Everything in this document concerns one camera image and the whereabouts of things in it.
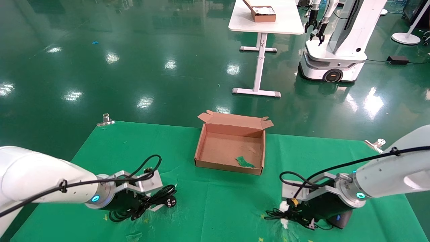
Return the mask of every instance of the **white table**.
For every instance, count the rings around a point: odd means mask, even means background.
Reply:
[[[276,13],[276,22],[255,23],[251,10],[242,0],[236,0],[228,29],[240,32],[255,32],[257,44],[255,47],[241,46],[240,50],[258,51],[257,70],[253,89],[233,88],[233,93],[281,97],[280,92],[260,90],[261,75],[263,74],[264,53],[277,52],[276,48],[267,48],[267,34],[302,34],[304,32],[295,0],[251,0],[253,6],[272,6]]]

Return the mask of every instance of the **cardboard box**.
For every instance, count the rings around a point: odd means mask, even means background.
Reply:
[[[194,162],[198,167],[261,175],[266,149],[268,117],[256,118],[207,111]],[[239,164],[244,160],[247,166]]]
[[[272,6],[253,6],[249,0],[243,0],[248,8],[251,10],[252,19],[254,22],[275,22],[276,21],[276,13],[273,10]],[[270,8],[273,14],[260,14],[255,10],[259,8]]]

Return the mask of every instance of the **black cable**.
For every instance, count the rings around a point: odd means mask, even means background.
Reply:
[[[152,195],[146,202],[148,204],[162,204],[166,201],[166,198],[176,193],[176,187],[174,185],[167,185],[160,191]]]
[[[356,5],[356,8],[354,9],[354,13],[353,14],[351,14],[349,17],[347,17],[347,18],[341,18],[341,17],[339,17],[334,11],[333,11],[333,14],[336,16],[336,17],[338,17],[339,19],[350,19],[350,18],[352,18],[352,17],[354,17],[354,15],[356,14],[356,12],[357,12],[357,9],[358,9],[358,6],[360,5],[360,0],[358,0],[357,1],[357,5]]]
[[[274,220],[274,219],[281,219],[281,218],[287,218],[287,214],[285,212],[280,211],[277,208],[270,210],[266,210],[267,217],[264,217],[266,220]]]
[[[142,200],[142,207],[139,209],[129,209],[126,212],[116,212],[109,211],[109,219],[112,222],[118,223],[130,218],[137,213],[143,214],[147,209],[149,209],[152,205],[164,204],[167,200],[176,193],[176,187],[174,185],[167,185],[163,187],[160,191],[153,194],[151,197],[145,196]]]
[[[385,62],[385,63],[390,63],[390,61],[380,61],[380,60],[370,60],[370,59],[366,59],[368,61],[375,61],[375,62]],[[409,62],[410,64],[428,64],[429,62]]]
[[[318,224],[316,224],[316,223],[314,223],[314,226],[316,227],[316,228],[318,228],[318,229],[322,229],[322,230],[332,230],[333,228],[334,228],[334,226],[332,225],[330,228],[323,228],[323,227],[321,227],[320,225],[318,225]]]
[[[317,175],[319,175],[321,173],[324,173],[324,172],[327,172],[327,171],[331,171],[331,170],[334,170],[334,169],[338,169],[338,168],[342,168],[342,167],[346,167],[346,166],[350,166],[350,165],[354,165],[354,164],[357,164],[357,163],[361,163],[361,162],[365,162],[365,161],[370,161],[370,160],[374,160],[374,159],[379,159],[379,158],[383,158],[383,157],[387,157],[387,156],[391,156],[391,155],[397,155],[397,156],[399,156],[400,154],[403,154],[403,153],[423,151],[423,150],[430,150],[430,146],[420,146],[420,147],[414,147],[414,148],[409,148],[409,149],[401,149],[401,150],[398,150],[396,147],[393,147],[389,153],[383,153],[383,154],[379,154],[379,155],[370,156],[370,157],[367,157],[367,158],[359,159],[359,160],[356,160],[356,161],[351,161],[351,162],[344,163],[344,164],[335,165],[335,166],[329,167],[327,169],[318,171],[317,173],[315,173],[312,176],[308,177],[307,180],[310,180],[310,179],[316,177]],[[302,187],[300,187],[297,190],[296,194],[294,194],[294,198],[297,197],[297,195],[299,194],[299,192],[301,191],[301,189],[302,189]]]
[[[285,174],[291,174],[291,175],[295,175],[298,178],[302,179],[304,182],[308,183],[310,186],[307,185],[303,185],[303,183],[291,183],[291,182],[287,182],[284,179],[282,179],[282,176]],[[298,186],[298,187],[304,187],[304,188],[309,188],[309,189],[316,189],[318,187],[323,187],[324,185],[321,184],[316,184],[316,183],[312,183],[310,181],[308,181],[306,178],[304,178],[303,176],[301,176],[300,174],[293,172],[293,171],[284,171],[279,175],[279,180],[281,180],[282,183],[285,183],[287,185],[290,186]]]
[[[109,211],[109,219],[115,223],[124,221],[131,216],[132,215],[128,214],[128,213],[119,213],[119,212],[115,212],[115,211]]]
[[[50,193],[57,192],[57,191],[66,192],[67,191],[66,189],[70,188],[70,187],[82,186],[82,185],[88,185],[88,184],[94,184],[94,183],[105,183],[105,182],[111,182],[111,181],[113,181],[113,182],[137,182],[137,181],[149,180],[150,178],[152,178],[154,176],[154,172],[158,169],[158,167],[161,164],[161,157],[159,155],[151,155],[149,158],[147,158],[143,162],[143,164],[145,164],[146,162],[148,162],[148,160],[150,158],[152,158],[152,157],[158,157],[159,158],[158,162],[157,162],[157,165],[155,166],[155,168],[153,170],[151,170],[148,173],[145,173],[144,175],[142,175],[139,178],[130,178],[130,177],[121,178],[121,179],[119,179],[119,178],[109,178],[109,179],[100,179],[100,180],[92,180],[92,181],[83,181],[83,182],[77,182],[77,183],[71,183],[71,184],[67,184],[67,182],[65,184],[61,183],[60,186],[58,186],[58,187],[54,187],[54,188],[48,189],[48,190],[46,190],[44,192],[38,193],[38,194],[36,194],[36,195],[34,195],[34,196],[32,196],[32,197],[24,200],[20,204],[17,204],[17,205],[15,205],[13,207],[10,207],[10,208],[8,208],[8,209],[0,212],[0,217],[3,217],[5,215],[7,215],[7,214],[9,214],[9,213],[11,213],[11,212],[19,209],[19,208],[22,208],[25,205],[31,203],[32,201],[37,200],[37,199],[39,199],[39,198],[41,198],[43,196],[46,196],[46,195],[48,195]]]
[[[264,219],[266,220],[275,220],[275,219],[281,219],[281,218],[288,219],[287,213],[282,212],[277,208],[274,208],[272,210],[266,210],[266,214],[267,214],[267,217],[264,217]],[[322,229],[322,230],[332,230],[334,228],[333,225],[330,228],[324,228],[316,223],[314,223],[314,226],[315,228]]]
[[[409,63],[411,63],[411,64],[428,64],[428,63],[430,63],[430,61],[428,61],[428,62],[409,62]]]
[[[160,166],[160,164],[161,164],[161,156],[159,156],[159,155],[157,155],[157,154],[155,154],[155,155],[151,155],[150,157],[148,157],[148,158],[146,158],[146,160],[144,160],[143,162],[142,162],[142,164],[139,166],[139,168],[137,168],[133,173],[131,173],[130,175],[128,175],[127,176],[127,178],[130,178],[130,177],[132,177],[132,176],[134,176],[134,175],[136,175],[136,173],[138,173],[142,168],[143,168],[143,166],[149,161],[149,160],[151,160],[151,158],[153,158],[153,157],[158,157],[158,163],[157,163],[157,165],[153,168],[153,170],[155,171],[156,169],[158,169],[158,167]]]
[[[389,62],[389,61],[378,61],[378,60],[370,60],[370,59],[367,59],[368,61],[376,61],[376,62]]]

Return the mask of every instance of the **green paper scrap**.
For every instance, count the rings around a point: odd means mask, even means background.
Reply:
[[[240,166],[255,168],[255,166],[253,164],[246,162],[246,160],[243,156],[237,157],[236,160]]]

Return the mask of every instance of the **table leg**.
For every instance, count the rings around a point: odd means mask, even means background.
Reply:
[[[241,46],[240,50],[250,50],[250,51],[259,51],[260,50],[260,40],[261,40],[261,33],[257,34],[257,44],[255,47],[249,47],[249,46]],[[276,48],[264,48],[268,52],[278,52]]]
[[[259,51],[258,51],[257,69],[255,71],[254,88],[253,89],[233,88],[233,90],[231,91],[232,93],[281,97],[280,92],[260,90],[261,76],[263,74],[264,52],[266,49],[266,41],[267,41],[267,33],[262,33],[259,41],[260,45],[259,45]]]

